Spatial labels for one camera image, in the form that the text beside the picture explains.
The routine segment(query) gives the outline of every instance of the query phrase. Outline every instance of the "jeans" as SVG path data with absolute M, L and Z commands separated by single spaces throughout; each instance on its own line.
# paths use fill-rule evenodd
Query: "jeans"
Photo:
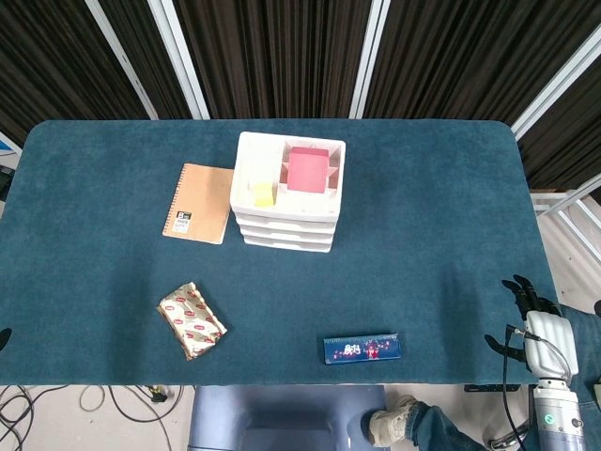
M 593 385 L 601 376 L 601 318 L 562 306 L 574 330 L 579 373 L 571 389 L 578 395 L 580 416 L 584 422 L 587 451 L 601 450 L 601 410 L 593 395 Z M 409 411 L 405 437 L 420 451 L 485 451 L 485 448 L 460 432 L 438 407 L 416 403 Z M 538 430 L 534 425 L 524 441 L 528 451 L 540 451 Z

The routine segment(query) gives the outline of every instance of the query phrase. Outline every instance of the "candy wrapper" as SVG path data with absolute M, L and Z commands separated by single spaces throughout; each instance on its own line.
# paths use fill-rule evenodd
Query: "candy wrapper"
M 187 360 L 205 353 L 227 332 L 193 282 L 163 298 L 157 310 L 176 333 Z

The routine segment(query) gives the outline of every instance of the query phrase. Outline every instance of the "white plastic drawer organizer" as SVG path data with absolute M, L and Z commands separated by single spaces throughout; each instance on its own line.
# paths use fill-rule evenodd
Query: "white plastic drawer organizer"
M 292 148 L 328 151 L 324 193 L 288 189 Z M 297 251 L 329 252 L 340 215 L 345 151 L 344 141 L 241 133 L 230 203 L 244 242 Z M 269 191 L 268 186 L 271 188 L 268 205 L 257 206 L 257 187 Z

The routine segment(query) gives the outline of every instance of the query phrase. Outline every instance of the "yellow sponge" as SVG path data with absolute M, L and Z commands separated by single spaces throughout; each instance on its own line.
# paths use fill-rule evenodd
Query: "yellow sponge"
M 256 183 L 254 185 L 254 205 L 256 207 L 273 206 L 273 186 L 271 183 Z

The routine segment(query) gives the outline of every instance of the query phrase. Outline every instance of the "black curtain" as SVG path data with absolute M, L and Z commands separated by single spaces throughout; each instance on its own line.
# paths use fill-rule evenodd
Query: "black curtain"
M 100 0 L 161 119 L 192 118 L 146 0 Z
M 370 0 L 175 3 L 211 117 L 348 117 Z
M 511 125 L 600 22 L 598 0 L 393 0 L 364 116 Z
M 85 2 L 0 3 L 0 128 L 18 145 L 50 118 L 148 118 Z
M 601 59 L 519 140 L 533 188 L 575 189 L 601 174 Z

